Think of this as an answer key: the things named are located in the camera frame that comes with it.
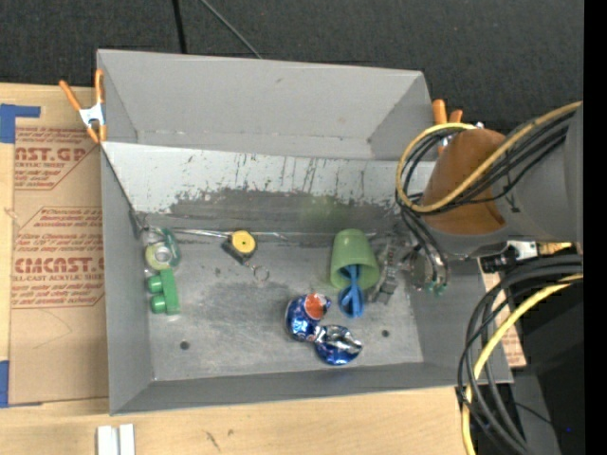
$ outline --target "blue tape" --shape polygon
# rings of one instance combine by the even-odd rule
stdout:
[[[0,361],[0,408],[9,407],[9,362]]]
[[[0,143],[15,142],[15,120],[17,118],[39,117],[40,106],[0,104]]]

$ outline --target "green cup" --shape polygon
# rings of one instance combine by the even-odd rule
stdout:
[[[351,264],[360,265],[359,287],[366,290],[379,280],[379,266],[369,240],[360,229],[344,229],[333,240],[330,280],[333,286],[343,289],[350,284],[340,270]]]

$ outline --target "green toy block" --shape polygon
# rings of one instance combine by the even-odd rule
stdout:
[[[172,268],[163,269],[158,275],[148,279],[148,288],[154,295],[150,307],[155,314],[176,315],[180,312],[179,297],[175,286],[175,275]]]

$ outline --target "bin floor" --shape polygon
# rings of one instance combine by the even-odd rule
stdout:
[[[251,263],[267,268],[269,277],[259,282],[251,269],[221,248],[222,241],[197,237],[180,244],[183,258],[175,282],[181,313],[148,316],[155,380],[423,361],[402,276],[387,305],[368,302],[363,317],[348,318],[337,306],[339,290],[328,282],[330,242],[302,246],[260,240]],[[373,248],[377,242],[371,241]],[[288,302],[311,292],[333,301],[322,324],[348,327],[363,343],[360,355],[347,366],[324,364],[312,345],[287,334]]]

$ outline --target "yellow cable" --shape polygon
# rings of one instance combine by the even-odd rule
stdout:
[[[581,104],[581,101],[574,102],[571,104],[567,104],[561,108],[558,108],[550,113],[546,113],[545,115],[534,119],[531,123],[524,126],[521,130],[512,135],[508,140],[506,140],[493,154],[491,154],[474,172],[472,172],[466,180],[464,180],[457,188],[451,191],[442,199],[434,202],[433,204],[429,204],[426,206],[418,206],[414,204],[407,194],[402,188],[402,172],[405,167],[405,162],[411,153],[411,150],[414,146],[419,143],[423,138],[435,134],[439,131],[445,130],[447,128],[453,128],[455,130],[471,130],[476,128],[473,125],[467,125],[463,123],[444,123],[440,125],[434,125],[426,130],[424,130],[421,134],[419,134],[414,140],[409,144],[409,146],[403,152],[400,160],[398,161],[398,165],[396,167],[396,192],[398,193],[398,197],[402,200],[402,202],[414,212],[432,212],[434,210],[440,209],[443,206],[446,206],[449,202],[451,202],[455,197],[465,191],[475,180],[478,180],[481,175],[491,166],[493,163],[497,161],[497,159],[504,154],[507,150],[512,148],[516,142],[518,142],[521,138],[527,135],[530,131],[535,129],[537,126],[542,125],[543,123],[549,121],[550,119],[557,117],[558,115],[564,115],[574,109],[576,109]]]
[[[572,275],[570,277],[562,279],[563,282],[570,282],[572,280],[578,280],[583,278],[583,275]],[[551,286],[546,286],[539,292],[535,293],[527,300],[525,300],[521,305],[512,312],[507,319],[500,325],[500,327],[493,333],[491,338],[489,339],[487,345],[483,348],[483,351],[478,357],[478,360],[474,364],[474,379],[478,379],[487,363],[493,349],[497,346],[497,344],[502,340],[502,337],[506,333],[506,331],[514,325],[514,323],[523,316],[529,309],[538,304],[540,301],[548,298],[553,293],[566,288],[571,283],[563,283],[563,284],[555,284]],[[466,386],[466,398],[469,402],[472,402],[472,386],[468,384]],[[472,443],[472,438],[470,436],[470,411],[466,404],[463,405],[462,408],[462,437],[464,438],[464,447],[466,448],[466,452],[469,455],[475,455],[476,451],[474,450],[474,445]]]

